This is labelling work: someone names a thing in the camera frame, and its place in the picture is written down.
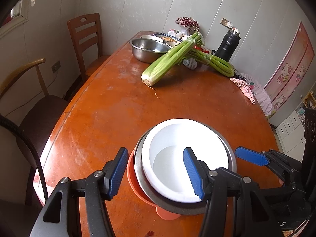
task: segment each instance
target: chair backrest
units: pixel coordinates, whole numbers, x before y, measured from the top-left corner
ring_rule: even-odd
[[[39,79],[39,84],[42,87],[43,93],[45,96],[49,95],[47,91],[47,87],[45,85],[44,79],[42,77],[42,74],[40,72],[39,64],[42,64],[46,61],[45,58],[39,59],[37,61],[30,62],[24,66],[21,66],[17,68],[15,71],[13,71],[8,77],[3,81],[3,83],[0,85],[0,99],[1,97],[10,89],[13,84],[18,81],[18,79],[29,69],[32,67],[36,68],[37,77]]]
[[[76,28],[82,27],[89,23],[95,22],[94,26],[87,27],[83,30],[76,31]],[[77,56],[79,69],[81,73],[81,77],[84,78],[84,74],[86,72],[82,53],[92,45],[97,43],[98,46],[98,56],[99,58],[102,56],[102,33],[101,33],[101,22],[100,15],[98,13],[82,15],[77,18],[71,19],[67,22],[67,26],[69,29],[69,33],[72,39],[73,46],[75,48],[75,53]],[[79,43],[79,41],[91,34],[96,33],[96,36],[84,41],[83,43]]]

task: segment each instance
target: dark seat cushion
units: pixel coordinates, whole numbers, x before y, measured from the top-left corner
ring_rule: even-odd
[[[54,95],[45,96],[35,104],[20,124],[20,128],[34,144],[39,157],[67,105],[68,102],[62,98]],[[30,150],[19,138],[16,138],[16,143],[24,157],[35,169],[35,160]]]

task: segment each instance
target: chair seat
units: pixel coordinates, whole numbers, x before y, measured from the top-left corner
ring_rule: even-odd
[[[108,59],[108,57],[109,55],[103,55],[100,58],[97,58],[95,61],[92,61],[86,69],[85,75],[91,76],[97,70],[97,68]]]
[[[35,104],[20,124],[20,128],[34,144],[39,157],[67,105],[68,102],[62,98],[45,96]],[[35,160],[24,142],[16,138],[16,143],[31,166],[36,168]]]

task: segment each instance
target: hello kitty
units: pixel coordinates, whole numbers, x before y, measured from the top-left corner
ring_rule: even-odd
[[[286,63],[285,66],[282,68],[282,74],[277,78],[277,82],[279,83],[279,85],[289,79],[291,71],[292,68]]]
[[[296,81],[300,81],[300,79],[303,77],[303,75],[305,74],[306,72],[306,68],[304,67],[304,65],[300,68],[297,76],[296,76]]]
[[[279,106],[281,106],[284,101],[285,101],[286,97],[284,95],[281,95],[277,100],[275,105],[273,105],[274,109],[277,109]]]

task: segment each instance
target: wooden chair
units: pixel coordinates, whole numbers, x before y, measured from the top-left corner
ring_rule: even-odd
[[[82,27],[89,23],[95,22],[94,26],[90,26],[81,31],[76,32],[76,28]],[[72,39],[73,46],[75,48],[75,53],[77,56],[80,73],[83,82],[86,81],[88,77],[90,77],[97,68],[109,57],[108,55],[102,54],[102,32],[101,32],[101,22],[100,15],[98,13],[82,15],[77,18],[71,19],[67,22],[67,26],[69,29],[69,33]],[[96,36],[84,41],[83,43],[79,43],[79,41],[93,33],[96,33]],[[94,44],[98,44],[98,58],[90,63],[85,68],[82,53],[89,47]]]
[[[10,87],[29,69],[35,67],[39,83],[42,87],[45,97],[39,100],[34,107],[28,112],[20,124],[20,128],[30,138],[36,151],[41,156],[44,147],[51,135],[61,114],[64,112],[68,102],[54,95],[49,95],[40,72],[39,64],[45,62],[45,58],[33,61],[13,71],[0,85],[0,99],[10,89]],[[27,146],[19,139],[16,143],[24,157],[36,169],[35,160]]]

